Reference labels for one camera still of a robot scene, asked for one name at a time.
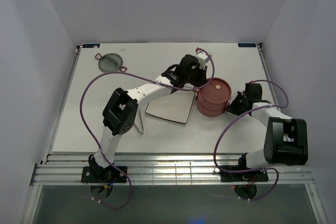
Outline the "dark red lid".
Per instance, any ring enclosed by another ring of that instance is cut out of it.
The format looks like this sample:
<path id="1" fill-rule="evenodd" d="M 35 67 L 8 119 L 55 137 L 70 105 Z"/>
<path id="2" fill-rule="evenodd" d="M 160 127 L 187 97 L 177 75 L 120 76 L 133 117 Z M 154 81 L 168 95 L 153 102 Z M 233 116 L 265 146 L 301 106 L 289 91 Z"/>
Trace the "dark red lid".
<path id="1" fill-rule="evenodd" d="M 225 80 L 213 78 L 207 86 L 201 89 L 200 95 L 209 103 L 221 104 L 230 100 L 232 89 Z"/>

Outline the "pink bowl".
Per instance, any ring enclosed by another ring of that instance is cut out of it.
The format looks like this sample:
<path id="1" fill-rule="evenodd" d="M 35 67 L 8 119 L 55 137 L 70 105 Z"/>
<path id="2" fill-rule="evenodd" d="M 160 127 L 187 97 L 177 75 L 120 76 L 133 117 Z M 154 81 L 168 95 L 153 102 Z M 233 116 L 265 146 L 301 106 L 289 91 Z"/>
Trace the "pink bowl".
<path id="1" fill-rule="evenodd" d="M 213 78 L 209 84 L 199 90 L 196 104 L 209 111 L 225 111 L 231 96 L 232 89 L 228 82 L 221 78 Z"/>
<path id="2" fill-rule="evenodd" d="M 201 114 L 207 117 L 217 117 L 220 116 L 221 114 L 225 113 L 227 109 L 227 103 L 224 103 L 223 106 L 220 109 L 212 110 L 212 109 L 207 109 L 204 106 L 202 106 L 199 102 L 196 103 L 197 109 Z"/>

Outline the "white square plate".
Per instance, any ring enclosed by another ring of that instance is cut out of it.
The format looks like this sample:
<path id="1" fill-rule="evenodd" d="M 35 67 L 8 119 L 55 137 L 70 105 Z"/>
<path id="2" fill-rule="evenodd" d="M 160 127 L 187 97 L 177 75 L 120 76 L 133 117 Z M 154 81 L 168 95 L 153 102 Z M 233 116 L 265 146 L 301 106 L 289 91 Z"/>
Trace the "white square plate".
<path id="1" fill-rule="evenodd" d="M 186 124 L 194 97 L 194 91 L 176 91 L 150 102 L 145 113 L 167 121 Z"/>

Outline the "metal tongs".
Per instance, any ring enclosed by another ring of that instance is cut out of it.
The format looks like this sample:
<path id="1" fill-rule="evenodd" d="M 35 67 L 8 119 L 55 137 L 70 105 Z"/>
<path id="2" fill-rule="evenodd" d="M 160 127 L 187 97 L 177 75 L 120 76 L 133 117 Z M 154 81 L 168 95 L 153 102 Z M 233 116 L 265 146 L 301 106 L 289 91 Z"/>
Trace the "metal tongs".
<path id="1" fill-rule="evenodd" d="M 140 134 L 142 135 L 144 134 L 144 124 L 143 124 L 142 113 L 140 109 L 137 110 L 135 121 L 134 121 L 134 127 Z"/>

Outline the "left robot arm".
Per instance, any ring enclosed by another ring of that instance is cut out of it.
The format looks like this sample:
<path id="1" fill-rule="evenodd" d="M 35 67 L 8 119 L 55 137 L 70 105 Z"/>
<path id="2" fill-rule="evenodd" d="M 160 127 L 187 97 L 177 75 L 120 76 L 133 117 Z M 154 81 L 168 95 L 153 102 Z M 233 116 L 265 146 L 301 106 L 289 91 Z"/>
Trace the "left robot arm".
<path id="1" fill-rule="evenodd" d="M 98 150 L 89 156 L 89 166 L 98 181 L 105 182 L 111 177 L 118 144 L 141 117 L 140 109 L 177 90 L 184 91 L 186 84 L 192 85 L 191 91 L 208 85 L 207 63 L 212 61 L 211 54 L 197 49 L 195 55 L 185 55 L 179 64 L 168 67 L 154 80 L 147 79 L 142 86 L 114 90 L 102 111 L 103 134 L 98 141 Z"/>

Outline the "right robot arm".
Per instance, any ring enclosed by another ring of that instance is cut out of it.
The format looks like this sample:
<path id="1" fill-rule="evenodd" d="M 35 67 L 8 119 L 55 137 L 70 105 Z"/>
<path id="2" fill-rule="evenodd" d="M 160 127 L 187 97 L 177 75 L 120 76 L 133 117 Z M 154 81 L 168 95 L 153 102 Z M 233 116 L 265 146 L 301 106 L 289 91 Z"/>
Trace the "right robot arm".
<path id="1" fill-rule="evenodd" d="M 305 165 L 308 161 L 307 123 L 291 118 L 267 100 L 262 99 L 261 84 L 249 82 L 245 90 L 238 92 L 229 112 L 242 115 L 245 112 L 266 127 L 264 145 L 261 149 L 243 154 L 233 168 L 242 180 L 256 175 L 256 168 L 272 165 Z"/>

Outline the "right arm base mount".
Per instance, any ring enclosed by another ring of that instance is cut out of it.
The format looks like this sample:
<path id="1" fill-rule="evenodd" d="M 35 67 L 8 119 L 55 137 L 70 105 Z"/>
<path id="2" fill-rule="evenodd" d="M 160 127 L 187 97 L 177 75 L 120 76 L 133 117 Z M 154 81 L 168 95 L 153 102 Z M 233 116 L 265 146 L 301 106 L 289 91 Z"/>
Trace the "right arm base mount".
<path id="1" fill-rule="evenodd" d="M 241 170 L 242 168 L 238 165 L 232 166 L 221 166 L 222 169 L 225 170 Z M 220 176 L 221 182 L 267 182 L 269 181 L 267 172 L 262 170 L 255 170 L 255 169 L 247 169 L 247 172 L 244 173 L 225 173 L 221 171 L 218 167 L 214 168 L 214 173 Z"/>

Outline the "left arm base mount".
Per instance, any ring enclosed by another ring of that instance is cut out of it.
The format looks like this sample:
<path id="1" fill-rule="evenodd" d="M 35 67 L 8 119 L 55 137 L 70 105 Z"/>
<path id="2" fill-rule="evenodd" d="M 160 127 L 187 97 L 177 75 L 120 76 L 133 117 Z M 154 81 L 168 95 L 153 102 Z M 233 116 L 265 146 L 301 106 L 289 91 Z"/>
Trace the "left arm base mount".
<path id="1" fill-rule="evenodd" d="M 113 167 L 107 167 L 103 170 L 101 175 L 98 175 L 92 167 L 86 166 L 82 170 L 81 180 L 82 183 L 126 183 L 126 176 L 114 169 Z"/>

